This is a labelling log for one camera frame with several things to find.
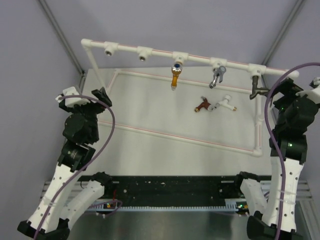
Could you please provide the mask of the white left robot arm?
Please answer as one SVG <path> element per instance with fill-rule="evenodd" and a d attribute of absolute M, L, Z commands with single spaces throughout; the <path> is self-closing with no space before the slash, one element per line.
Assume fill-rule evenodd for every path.
<path fill-rule="evenodd" d="M 114 191 L 111 178 L 95 173 L 78 196 L 68 197 L 87 167 L 101 154 L 92 145 L 99 141 L 98 115 L 110 110 L 112 101 L 104 87 L 84 96 L 76 87 L 63 90 L 56 101 L 70 113 L 62 135 L 66 141 L 57 160 L 52 180 L 34 213 L 19 223 L 17 230 L 34 240 L 66 240 L 75 222 L 98 198 Z"/>

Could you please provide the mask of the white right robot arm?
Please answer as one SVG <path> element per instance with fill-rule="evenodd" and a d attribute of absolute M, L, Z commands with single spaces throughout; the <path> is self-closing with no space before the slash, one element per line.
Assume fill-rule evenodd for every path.
<path fill-rule="evenodd" d="M 319 111 L 320 105 L 290 78 L 282 81 L 275 93 L 283 96 L 273 104 L 278 118 L 270 142 L 271 182 L 265 196 L 260 178 L 253 173 L 240 172 L 233 192 L 245 198 L 249 218 L 246 234 L 250 240 L 302 240 L 295 221 L 296 196 L 301 171 L 307 160 L 307 128 Z"/>

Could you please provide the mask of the brown faucet chrome knob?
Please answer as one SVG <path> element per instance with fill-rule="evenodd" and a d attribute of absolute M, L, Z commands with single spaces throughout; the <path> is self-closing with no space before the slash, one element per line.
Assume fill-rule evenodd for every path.
<path fill-rule="evenodd" d="M 201 96 L 202 103 L 194 108 L 194 111 L 198 113 L 201 109 L 206 109 L 207 111 L 211 111 L 211 104 L 208 102 L 208 99 L 204 96 Z"/>

